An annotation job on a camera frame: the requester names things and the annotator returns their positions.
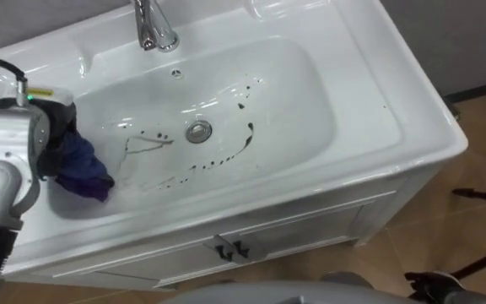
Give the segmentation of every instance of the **black cable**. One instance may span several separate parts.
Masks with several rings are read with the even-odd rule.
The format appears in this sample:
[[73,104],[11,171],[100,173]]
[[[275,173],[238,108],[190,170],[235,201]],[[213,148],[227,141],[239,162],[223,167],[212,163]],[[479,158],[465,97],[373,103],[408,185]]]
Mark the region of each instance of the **black cable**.
[[25,77],[24,71],[16,67],[10,62],[6,62],[4,60],[0,60],[0,68],[5,68],[11,73],[13,73],[16,76],[16,80],[25,82],[27,81],[27,78]]

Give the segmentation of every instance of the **ceramic sink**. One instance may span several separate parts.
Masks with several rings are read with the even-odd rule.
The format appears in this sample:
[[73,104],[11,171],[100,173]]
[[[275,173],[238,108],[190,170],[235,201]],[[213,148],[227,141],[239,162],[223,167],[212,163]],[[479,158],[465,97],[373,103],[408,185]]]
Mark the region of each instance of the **ceramic sink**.
[[[78,129],[116,180],[105,203],[43,182],[14,269],[32,256],[84,254],[92,242],[129,242],[155,227],[384,178],[466,148],[378,1],[161,6],[181,40],[173,52],[139,47],[130,5],[0,50],[31,85],[73,92]],[[0,97],[13,86],[0,70]],[[211,126],[199,144],[187,139],[196,121]]]

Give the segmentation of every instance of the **tile floor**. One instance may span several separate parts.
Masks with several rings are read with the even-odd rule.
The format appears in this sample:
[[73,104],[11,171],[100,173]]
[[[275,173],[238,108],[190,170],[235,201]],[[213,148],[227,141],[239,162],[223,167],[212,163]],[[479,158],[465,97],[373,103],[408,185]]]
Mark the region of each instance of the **tile floor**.
[[[454,271],[486,254],[486,202],[450,195],[455,187],[486,190],[486,96],[458,104],[461,125],[470,140],[466,153],[450,162],[386,229],[364,247],[336,245],[286,258],[190,280],[180,290],[216,281],[316,280],[322,274],[348,270],[364,276],[379,290],[410,293],[405,271]],[[486,269],[463,283],[486,293]],[[145,304],[175,292],[136,292],[54,285],[7,283],[0,304]]]

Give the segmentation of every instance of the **yellow label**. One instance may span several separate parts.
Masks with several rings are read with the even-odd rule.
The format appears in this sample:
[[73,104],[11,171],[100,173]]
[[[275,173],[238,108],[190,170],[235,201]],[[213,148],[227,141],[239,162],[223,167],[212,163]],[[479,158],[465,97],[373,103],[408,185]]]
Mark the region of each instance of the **yellow label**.
[[39,96],[52,96],[54,95],[54,91],[49,89],[41,89],[41,88],[27,88],[27,94],[39,95]]

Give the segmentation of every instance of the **dark cloth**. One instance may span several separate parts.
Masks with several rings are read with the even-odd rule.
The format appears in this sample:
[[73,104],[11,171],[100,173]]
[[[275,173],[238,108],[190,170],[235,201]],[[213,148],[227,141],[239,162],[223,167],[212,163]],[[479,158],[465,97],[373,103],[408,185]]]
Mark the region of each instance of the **dark cloth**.
[[115,182],[104,164],[95,157],[93,145],[79,133],[66,132],[62,148],[62,162],[56,182],[81,197],[106,201]]

